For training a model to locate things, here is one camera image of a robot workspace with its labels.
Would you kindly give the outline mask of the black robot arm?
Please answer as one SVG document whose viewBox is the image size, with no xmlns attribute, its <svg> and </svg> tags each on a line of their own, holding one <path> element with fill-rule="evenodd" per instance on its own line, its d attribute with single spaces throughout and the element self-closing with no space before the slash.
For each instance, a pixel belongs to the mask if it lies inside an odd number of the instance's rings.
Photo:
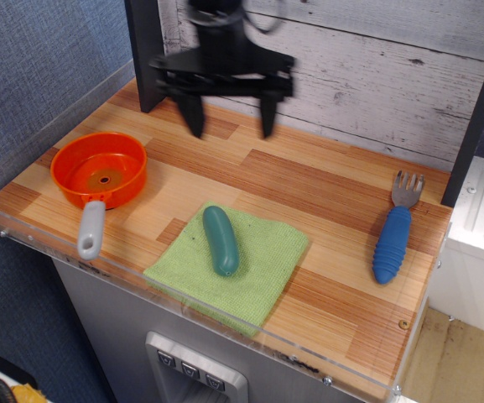
<svg viewBox="0 0 484 403">
<path fill-rule="evenodd" d="M 150 62 L 158 89 L 175 101 L 197 138 L 205 126 L 203 97 L 258 99 L 263 137 L 271 136 L 278 104 L 294 92 L 294 57 L 247 37 L 242 1 L 189 1 L 187 16 L 199 45 Z"/>
</svg>

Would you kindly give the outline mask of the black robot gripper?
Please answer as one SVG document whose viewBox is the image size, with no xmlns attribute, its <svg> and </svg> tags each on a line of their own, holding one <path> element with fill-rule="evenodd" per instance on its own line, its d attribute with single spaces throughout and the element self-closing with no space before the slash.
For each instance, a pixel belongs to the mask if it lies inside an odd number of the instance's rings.
<svg viewBox="0 0 484 403">
<path fill-rule="evenodd" d="M 242 18 L 207 23 L 193 19 L 198 45 L 155 56 L 157 86 L 172 97 L 191 134 L 205 125 L 201 97 L 260 98 L 263 137 L 274 131 L 278 105 L 294 93 L 294 58 L 253 43 Z"/>
</svg>

